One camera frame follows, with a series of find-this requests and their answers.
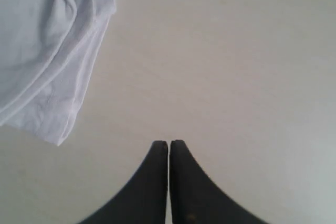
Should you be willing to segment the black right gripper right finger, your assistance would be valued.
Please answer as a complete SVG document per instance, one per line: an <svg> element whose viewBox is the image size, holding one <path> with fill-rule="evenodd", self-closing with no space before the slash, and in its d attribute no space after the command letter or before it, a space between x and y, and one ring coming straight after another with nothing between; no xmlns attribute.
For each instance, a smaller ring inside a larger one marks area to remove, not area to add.
<svg viewBox="0 0 336 224"><path fill-rule="evenodd" d="M170 145L170 200L173 223L265 223L207 176L183 140Z"/></svg>

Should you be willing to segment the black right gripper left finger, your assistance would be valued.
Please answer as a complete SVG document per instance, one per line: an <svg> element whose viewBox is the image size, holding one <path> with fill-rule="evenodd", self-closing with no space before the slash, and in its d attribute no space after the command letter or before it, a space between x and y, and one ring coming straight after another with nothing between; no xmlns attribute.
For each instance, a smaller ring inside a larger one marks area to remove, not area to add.
<svg viewBox="0 0 336 224"><path fill-rule="evenodd" d="M143 162L123 188L82 223L165 223L167 161L167 142L154 141Z"/></svg>

